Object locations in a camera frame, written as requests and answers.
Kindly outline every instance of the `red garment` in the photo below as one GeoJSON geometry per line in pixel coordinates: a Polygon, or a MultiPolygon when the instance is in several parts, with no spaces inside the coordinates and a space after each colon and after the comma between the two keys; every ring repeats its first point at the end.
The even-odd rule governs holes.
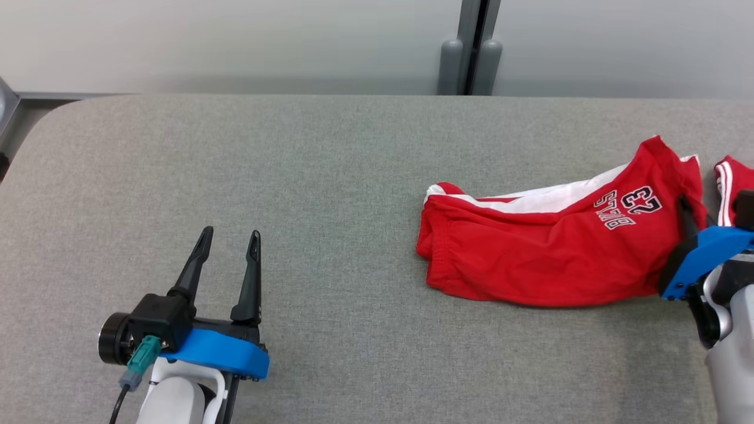
{"type": "Polygon", "coordinates": [[[653,137],[591,180],[478,199],[433,185],[416,251],[429,260],[428,285],[472,300],[591,306],[657,294],[682,238],[680,195],[705,228],[697,158],[653,137]]]}
{"type": "Polygon", "coordinates": [[[720,191],[720,213],[717,225],[733,226],[736,211],[733,202],[741,190],[754,189],[754,170],[733,159],[730,155],[715,165],[717,189],[720,191]]]}

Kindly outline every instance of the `red fabric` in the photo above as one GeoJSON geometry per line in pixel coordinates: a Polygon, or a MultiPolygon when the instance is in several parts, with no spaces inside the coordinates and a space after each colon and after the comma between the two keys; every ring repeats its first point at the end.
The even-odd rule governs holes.
{"type": "MultiPolygon", "coordinates": [[[[440,186],[447,194],[463,194],[450,183],[440,186]]],[[[652,295],[668,254],[681,241],[680,195],[705,228],[697,159],[681,161],[654,137],[611,182],[557,212],[509,214],[429,195],[416,251],[429,260],[428,285],[472,300],[574,307],[652,295]],[[631,207],[621,202],[625,196],[631,207]]]]}
{"type": "Polygon", "coordinates": [[[717,225],[733,226],[736,222],[734,201],[741,190],[754,189],[754,170],[728,155],[715,165],[715,176],[721,198],[717,225]]]}

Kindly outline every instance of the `gray carpet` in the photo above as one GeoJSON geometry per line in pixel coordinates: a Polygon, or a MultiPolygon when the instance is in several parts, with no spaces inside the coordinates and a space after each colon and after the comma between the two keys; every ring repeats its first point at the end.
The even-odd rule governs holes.
{"type": "MultiPolygon", "coordinates": [[[[426,188],[589,178],[653,134],[754,164],[754,105],[469,97],[132,96],[53,111],[0,184],[2,422],[102,423],[100,325],[174,283],[215,227],[196,306],[227,318],[262,233],[267,381],[235,422],[709,423],[691,314],[456,299],[414,253],[426,188]]],[[[119,422],[134,422],[145,389],[119,422]]]]}

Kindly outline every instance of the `white side panel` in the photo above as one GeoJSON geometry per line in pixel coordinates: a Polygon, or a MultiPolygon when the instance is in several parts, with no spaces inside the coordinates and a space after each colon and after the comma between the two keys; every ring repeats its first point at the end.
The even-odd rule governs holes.
{"type": "Polygon", "coordinates": [[[0,0],[16,91],[434,94],[461,0],[0,0]]]}
{"type": "Polygon", "coordinates": [[[754,97],[754,2],[503,1],[493,94],[754,97]]]}

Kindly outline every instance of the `green cable connector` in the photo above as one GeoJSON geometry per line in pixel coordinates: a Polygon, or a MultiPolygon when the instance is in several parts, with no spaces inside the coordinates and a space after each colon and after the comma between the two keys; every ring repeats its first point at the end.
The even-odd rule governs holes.
{"type": "Polygon", "coordinates": [[[136,391],[144,373],[157,361],[161,350],[160,339],[155,336],[144,337],[131,359],[128,360],[128,369],[118,381],[119,386],[123,388],[128,385],[129,392],[136,391]]]}

